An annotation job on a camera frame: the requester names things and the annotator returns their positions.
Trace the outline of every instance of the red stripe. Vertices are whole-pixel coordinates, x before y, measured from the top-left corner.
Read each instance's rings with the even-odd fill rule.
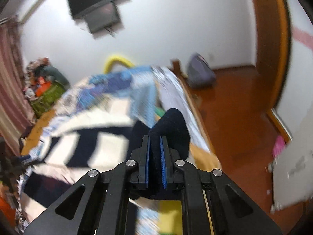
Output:
[[[313,51],[313,35],[294,26],[292,28],[292,37]]]

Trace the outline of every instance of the backpack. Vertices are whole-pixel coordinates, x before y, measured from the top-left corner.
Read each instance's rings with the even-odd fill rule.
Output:
[[[213,85],[215,73],[210,69],[206,60],[198,53],[191,58],[187,69],[187,83],[191,88]]]

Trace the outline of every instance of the pink curtain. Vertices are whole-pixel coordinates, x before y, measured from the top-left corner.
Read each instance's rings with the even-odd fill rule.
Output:
[[[33,110],[23,95],[24,73],[16,17],[0,25],[0,134],[15,155]]]

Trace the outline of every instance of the triangular cutout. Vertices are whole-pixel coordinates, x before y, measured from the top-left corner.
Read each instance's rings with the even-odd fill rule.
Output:
[[[236,217],[242,218],[253,213],[253,209],[246,203],[231,186],[225,186],[225,192]]]
[[[76,213],[79,202],[84,194],[85,186],[81,185],[77,190],[68,196],[57,208],[55,213],[66,219],[72,220]]]

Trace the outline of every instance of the pink object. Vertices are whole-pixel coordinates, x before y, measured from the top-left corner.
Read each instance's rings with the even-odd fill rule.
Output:
[[[277,136],[274,149],[272,152],[273,157],[274,158],[277,157],[281,152],[283,152],[285,147],[286,147],[286,143],[284,141],[284,138],[281,135]]]
[[[313,35],[294,26],[292,28],[292,37],[313,50]]]

